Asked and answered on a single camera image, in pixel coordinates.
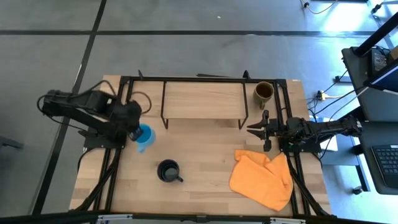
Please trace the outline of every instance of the gray floor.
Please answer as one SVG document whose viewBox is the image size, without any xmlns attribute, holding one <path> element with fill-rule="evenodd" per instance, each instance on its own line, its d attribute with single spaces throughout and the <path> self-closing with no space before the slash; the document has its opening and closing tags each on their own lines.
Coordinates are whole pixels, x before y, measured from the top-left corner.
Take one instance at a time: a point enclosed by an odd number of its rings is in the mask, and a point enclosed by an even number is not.
<svg viewBox="0 0 398 224">
<path fill-rule="evenodd" d="M 1 1 L 0 29 L 92 28 L 100 1 Z M 312 1 L 318 11 L 329 2 Z M 302 11 L 300 1 L 108 1 L 100 30 L 301 30 L 372 31 L 377 23 L 367 4 L 338 2 L 320 15 Z M 380 9 L 381 19 L 395 13 Z M 97 36 L 81 90 L 107 75 L 194 76 L 210 73 L 303 80 L 306 97 L 324 90 L 345 71 L 340 50 L 362 43 L 366 37 L 300 36 Z M 0 150 L 0 216 L 30 212 L 37 184 L 50 154 L 58 125 L 36 108 L 37 98 L 49 89 L 68 91 L 80 66 L 87 36 L 0 36 L 0 134 L 25 144 L 17 151 Z M 352 90 L 336 85 L 329 95 Z M 347 97 L 320 115 L 328 117 Z M 322 108 L 330 101 L 320 103 Z M 358 106 L 353 102 L 336 118 Z M 76 178 L 83 138 L 69 129 L 44 212 L 67 211 Z M 371 192 L 351 195 L 359 185 L 354 167 L 323 169 L 333 213 L 342 218 L 393 223 L 395 196 Z"/>
</svg>

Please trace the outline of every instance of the brown mug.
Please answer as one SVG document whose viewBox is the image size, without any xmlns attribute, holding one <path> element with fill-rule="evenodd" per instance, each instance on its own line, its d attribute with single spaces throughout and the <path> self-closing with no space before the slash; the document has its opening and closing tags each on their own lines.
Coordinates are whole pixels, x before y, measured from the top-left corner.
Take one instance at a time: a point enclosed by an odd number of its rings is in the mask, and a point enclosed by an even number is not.
<svg viewBox="0 0 398 224">
<path fill-rule="evenodd" d="M 270 83 L 267 82 L 259 82 L 257 83 L 253 98 L 254 101 L 260 106 L 260 109 L 264 109 L 266 107 L 267 101 L 271 99 L 274 94 L 274 87 Z"/>
</svg>

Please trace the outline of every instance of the orange cloth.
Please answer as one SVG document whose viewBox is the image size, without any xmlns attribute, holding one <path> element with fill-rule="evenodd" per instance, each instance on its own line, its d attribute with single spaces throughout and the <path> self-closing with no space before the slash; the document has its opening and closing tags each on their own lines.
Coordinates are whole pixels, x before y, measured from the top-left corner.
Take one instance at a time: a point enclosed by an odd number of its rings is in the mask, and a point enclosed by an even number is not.
<svg viewBox="0 0 398 224">
<path fill-rule="evenodd" d="M 285 154 L 270 161 L 263 153 L 238 149 L 235 160 L 238 163 L 229 180 L 231 190 L 277 211 L 286 206 L 293 182 Z"/>
</svg>

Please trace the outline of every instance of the wooden table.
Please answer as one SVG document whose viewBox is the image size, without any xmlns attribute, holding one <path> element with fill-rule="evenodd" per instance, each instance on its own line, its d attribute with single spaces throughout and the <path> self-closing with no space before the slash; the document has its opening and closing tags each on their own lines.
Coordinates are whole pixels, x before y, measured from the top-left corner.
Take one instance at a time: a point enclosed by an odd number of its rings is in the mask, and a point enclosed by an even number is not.
<svg viewBox="0 0 398 224">
<path fill-rule="evenodd" d="M 106 75 L 118 91 L 120 76 Z M 146 123 L 156 131 L 155 143 L 139 154 L 136 144 L 127 141 L 122 150 L 119 169 L 114 189 L 112 212 L 156 213 L 156 214 L 207 214 L 207 215 L 260 215 L 260 216 L 291 216 L 290 203 L 279 212 L 266 208 L 257 202 L 232 192 L 229 189 L 229 177 L 236 163 L 235 149 L 249 149 L 262 152 L 264 141 L 246 131 L 246 126 L 260 121 L 262 111 L 254 103 L 252 94 L 256 84 L 247 83 L 249 118 L 242 130 L 238 129 L 235 119 L 242 118 L 244 110 L 243 95 L 240 83 L 192 83 L 167 82 L 165 89 L 164 115 L 171 119 L 169 128 L 165 129 L 160 118 L 163 82 L 134 82 L 133 91 L 143 91 L 152 100 L 152 109 L 141 116 L 141 123 Z M 300 80 L 287 80 L 290 104 L 293 116 L 309 119 L 307 104 Z M 101 90 L 110 92 L 106 85 Z M 187 102 L 187 91 L 193 97 Z M 123 90 L 122 99 L 126 99 L 127 88 Z M 202 97 L 211 97 L 212 106 Z M 228 99 L 241 99 L 239 102 L 228 102 Z M 132 99 L 142 106 L 148 107 L 148 101 L 141 95 L 132 95 Z M 196 108 L 184 108 L 181 104 L 195 102 Z M 234 111 L 225 113 L 213 110 L 221 103 Z M 275 99 L 266 104 L 270 118 L 276 118 Z M 271 138 L 272 149 L 267 156 L 274 158 L 279 154 L 276 138 Z M 88 196 L 98 182 L 104 150 L 95 149 L 81 161 L 70 208 L 76 208 Z M 183 183 L 164 183 L 157 177 L 157 166 L 164 159 L 173 159 L 181 169 Z M 328 196 L 323 182 L 322 169 L 313 155 L 301 153 L 305 183 L 315 200 L 330 212 Z M 105 185 L 100 208 L 104 208 L 108 186 Z M 296 186 L 298 210 L 303 213 L 299 188 Z"/>
</svg>

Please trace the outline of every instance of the blue cup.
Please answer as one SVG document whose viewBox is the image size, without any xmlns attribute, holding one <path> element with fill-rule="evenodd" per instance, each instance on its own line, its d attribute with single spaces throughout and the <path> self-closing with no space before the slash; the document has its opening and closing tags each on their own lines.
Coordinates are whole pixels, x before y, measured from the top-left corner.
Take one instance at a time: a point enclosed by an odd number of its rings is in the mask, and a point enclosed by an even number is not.
<svg viewBox="0 0 398 224">
<path fill-rule="evenodd" d="M 156 135 L 155 131 L 146 124 L 140 124 L 139 127 L 142 129 L 142 135 L 136 140 L 138 145 L 137 151 L 143 153 L 146 147 L 151 146 L 155 142 Z"/>
</svg>

